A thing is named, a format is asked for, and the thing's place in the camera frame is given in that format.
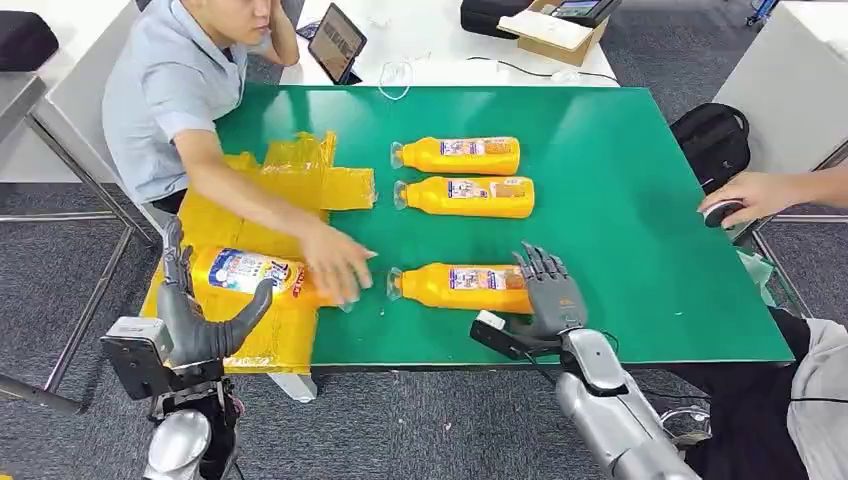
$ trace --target person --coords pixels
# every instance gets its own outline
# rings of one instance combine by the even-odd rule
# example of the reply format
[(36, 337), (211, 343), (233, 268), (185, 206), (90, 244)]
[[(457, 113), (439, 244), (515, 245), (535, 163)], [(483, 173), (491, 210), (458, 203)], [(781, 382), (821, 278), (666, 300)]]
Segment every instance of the person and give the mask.
[(299, 60), (280, 0), (153, 0), (106, 84), (103, 130), (130, 197), (176, 213), (191, 188), (227, 210), (297, 238), (316, 286), (337, 303), (371, 286), (375, 254), (316, 215), (229, 168), (214, 120), (241, 102), (247, 54)]
[[(745, 208), (724, 227), (805, 202), (848, 207), (848, 166), (799, 175), (740, 173), (699, 210), (729, 199)], [(848, 332), (830, 320), (771, 309), (795, 356), (789, 365), (732, 363), (668, 370), (710, 395), (712, 437), (685, 449), (706, 480), (848, 478)]]

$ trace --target robotic arm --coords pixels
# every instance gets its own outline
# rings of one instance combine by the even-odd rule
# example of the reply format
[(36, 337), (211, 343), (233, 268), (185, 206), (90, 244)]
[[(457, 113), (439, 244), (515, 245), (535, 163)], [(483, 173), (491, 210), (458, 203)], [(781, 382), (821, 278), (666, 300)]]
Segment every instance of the robotic arm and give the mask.
[(513, 359), (561, 355), (566, 371), (557, 382), (557, 400), (610, 478), (700, 478), (677, 456), (659, 416), (606, 337), (586, 328), (585, 303), (562, 260), (541, 248), (523, 246), (528, 260), (514, 256), (530, 294), (533, 323), (511, 321), (507, 331), (506, 321), (493, 320), (486, 312), (472, 325), (472, 338)]
[(244, 412), (224, 377), (223, 359), (242, 346), (271, 306), (273, 281), (263, 280), (232, 320), (210, 323), (194, 299), (191, 247), (181, 250), (182, 238), (174, 218), (163, 237), (161, 320), (121, 317), (100, 342), (130, 398), (152, 400), (148, 418), (157, 428), (144, 478), (219, 480), (231, 469), (240, 474), (236, 421)]

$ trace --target plastic bottle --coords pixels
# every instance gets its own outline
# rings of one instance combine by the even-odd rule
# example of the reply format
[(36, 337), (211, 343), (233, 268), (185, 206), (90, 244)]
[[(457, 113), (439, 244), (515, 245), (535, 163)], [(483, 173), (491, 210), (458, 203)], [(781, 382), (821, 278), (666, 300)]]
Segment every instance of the plastic bottle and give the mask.
[(410, 185), (397, 181), (394, 199), (398, 210), (409, 206), (435, 215), (527, 218), (536, 193), (525, 177), (430, 177)]
[(533, 313), (515, 265), (431, 263), (408, 272), (393, 268), (386, 293), (391, 300), (411, 298), (428, 307)]
[[(313, 308), (336, 306), (318, 294), (309, 281), (306, 266), (300, 262), (217, 247), (202, 247), (192, 259), (191, 280), (195, 288), (205, 284), (250, 296), (266, 278), (274, 280), (275, 305), (284, 302)], [(349, 305), (340, 308), (350, 309)]]
[(515, 137), (425, 137), (415, 143), (392, 143), (392, 167), (414, 167), (431, 173), (512, 175), (518, 171), (521, 149)]

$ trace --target black bag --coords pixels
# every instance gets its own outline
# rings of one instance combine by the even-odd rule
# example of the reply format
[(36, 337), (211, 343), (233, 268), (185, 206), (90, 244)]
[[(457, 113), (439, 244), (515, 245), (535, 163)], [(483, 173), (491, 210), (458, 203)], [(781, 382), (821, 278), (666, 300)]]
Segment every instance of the black bag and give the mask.
[(518, 38), (518, 35), (498, 30), (498, 22), (501, 17), (511, 17), (526, 10), (531, 3), (533, 0), (462, 0), (459, 23), (469, 32), (490, 37)]
[(59, 41), (37, 14), (0, 10), (0, 72), (32, 72), (59, 49)]
[(748, 119), (739, 110), (720, 103), (705, 103), (671, 124), (701, 188), (710, 194), (748, 168)]

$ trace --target human arm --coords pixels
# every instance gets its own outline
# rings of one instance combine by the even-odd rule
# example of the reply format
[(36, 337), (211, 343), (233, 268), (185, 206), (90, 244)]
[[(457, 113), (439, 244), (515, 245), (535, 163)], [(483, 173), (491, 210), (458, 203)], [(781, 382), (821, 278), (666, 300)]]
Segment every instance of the human arm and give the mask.
[(176, 146), (191, 188), (243, 218), (297, 238), (322, 294), (339, 303), (355, 301), (357, 277), (363, 288), (371, 286), (365, 260), (374, 254), (226, 165), (209, 88), (199, 71), (174, 63), (151, 67), (142, 78), (150, 114)]
[(271, 45), (262, 56), (278, 65), (294, 65), (300, 60), (294, 26), (280, 0), (271, 0)]
[(798, 174), (742, 172), (708, 195), (698, 211), (734, 198), (741, 199), (745, 208), (725, 218), (724, 228), (774, 215), (800, 203), (848, 208), (848, 165)]
[(326, 296), (337, 303), (355, 302), (359, 285), (371, 286), (365, 261), (372, 252), (230, 168), (215, 132), (183, 130), (174, 144), (195, 192), (251, 222), (297, 238), (316, 286)]

